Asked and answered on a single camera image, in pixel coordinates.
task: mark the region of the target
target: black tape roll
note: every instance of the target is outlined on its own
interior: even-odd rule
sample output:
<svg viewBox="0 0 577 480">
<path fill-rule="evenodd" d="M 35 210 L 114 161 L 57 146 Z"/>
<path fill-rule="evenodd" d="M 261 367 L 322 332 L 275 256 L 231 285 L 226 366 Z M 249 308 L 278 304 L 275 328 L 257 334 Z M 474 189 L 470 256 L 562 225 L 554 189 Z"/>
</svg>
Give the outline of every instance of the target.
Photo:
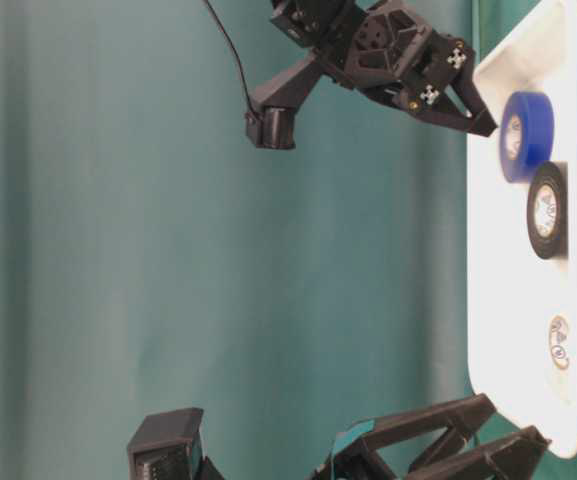
<svg viewBox="0 0 577 480">
<path fill-rule="evenodd" d="M 568 185 L 562 170 L 552 162 L 535 173 L 528 193 L 528 236 L 535 253 L 544 260 L 564 256 L 568 249 Z"/>
</svg>

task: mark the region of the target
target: tape roll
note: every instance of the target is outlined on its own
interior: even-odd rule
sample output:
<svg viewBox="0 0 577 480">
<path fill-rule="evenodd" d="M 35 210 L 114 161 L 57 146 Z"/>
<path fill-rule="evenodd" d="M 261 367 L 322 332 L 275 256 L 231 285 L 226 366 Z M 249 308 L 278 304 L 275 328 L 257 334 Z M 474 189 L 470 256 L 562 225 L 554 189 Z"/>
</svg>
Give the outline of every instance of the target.
<svg viewBox="0 0 577 480">
<path fill-rule="evenodd" d="M 550 160 L 555 136 L 552 104 L 543 93 L 516 92 L 508 100 L 501 124 L 501 167 L 511 183 L 532 180 Z"/>
<path fill-rule="evenodd" d="M 535 253 L 544 260 L 563 256 L 568 248 L 568 186 L 561 169 L 552 162 L 535 173 L 528 193 L 528 236 Z"/>
</svg>

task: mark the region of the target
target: teal tape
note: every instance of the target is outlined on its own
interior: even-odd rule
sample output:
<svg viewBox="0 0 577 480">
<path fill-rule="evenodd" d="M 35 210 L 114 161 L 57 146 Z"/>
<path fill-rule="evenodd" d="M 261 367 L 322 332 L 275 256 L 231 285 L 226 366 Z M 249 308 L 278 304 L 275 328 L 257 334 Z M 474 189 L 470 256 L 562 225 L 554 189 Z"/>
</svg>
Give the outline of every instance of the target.
<svg viewBox="0 0 577 480">
<path fill-rule="evenodd" d="M 354 425 L 346 432 L 342 432 L 335 438 L 330 453 L 330 480 L 335 480 L 335 456 L 361 437 L 364 433 L 372 432 L 375 429 L 375 421 L 368 420 Z"/>
</svg>

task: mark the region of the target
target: label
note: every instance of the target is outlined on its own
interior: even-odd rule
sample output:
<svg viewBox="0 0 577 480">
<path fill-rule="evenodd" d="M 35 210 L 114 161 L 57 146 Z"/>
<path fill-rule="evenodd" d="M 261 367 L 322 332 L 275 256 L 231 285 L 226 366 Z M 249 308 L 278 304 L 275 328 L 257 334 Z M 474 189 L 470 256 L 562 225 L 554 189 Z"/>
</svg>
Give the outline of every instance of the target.
<svg viewBox="0 0 577 480">
<path fill-rule="evenodd" d="M 523 130 L 521 119 L 518 115 L 513 115 L 506 128 L 506 152 L 510 160 L 516 160 L 519 156 L 522 140 Z"/>
<path fill-rule="evenodd" d="M 570 335 L 568 322 L 561 316 L 555 317 L 550 322 L 549 346 L 550 357 L 559 370 L 568 370 L 570 367 L 570 357 L 566 350 L 566 343 Z"/>
</svg>

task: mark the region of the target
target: sticker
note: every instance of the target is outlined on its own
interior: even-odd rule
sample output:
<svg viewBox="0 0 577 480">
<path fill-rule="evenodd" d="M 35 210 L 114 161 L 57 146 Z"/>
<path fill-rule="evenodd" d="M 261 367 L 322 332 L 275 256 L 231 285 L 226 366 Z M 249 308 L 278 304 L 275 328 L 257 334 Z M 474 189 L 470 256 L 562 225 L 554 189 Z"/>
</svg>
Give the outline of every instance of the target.
<svg viewBox="0 0 577 480">
<path fill-rule="evenodd" d="M 524 136 L 522 128 L 519 115 L 513 115 L 506 128 L 506 153 L 510 160 L 517 160 L 521 152 L 521 141 Z"/>
<path fill-rule="evenodd" d="M 542 238 L 548 238 L 555 230 L 557 198 L 550 185 L 542 185 L 535 197 L 535 227 Z"/>
<path fill-rule="evenodd" d="M 570 357 L 566 350 L 569 336 L 570 327 L 566 319 L 561 316 L 555 317 L 552 322 L 550 322 L 548 344 L 550 346 L 550 357 L 559 370 L 568 370 L 570 367 Z"/>
</svg>

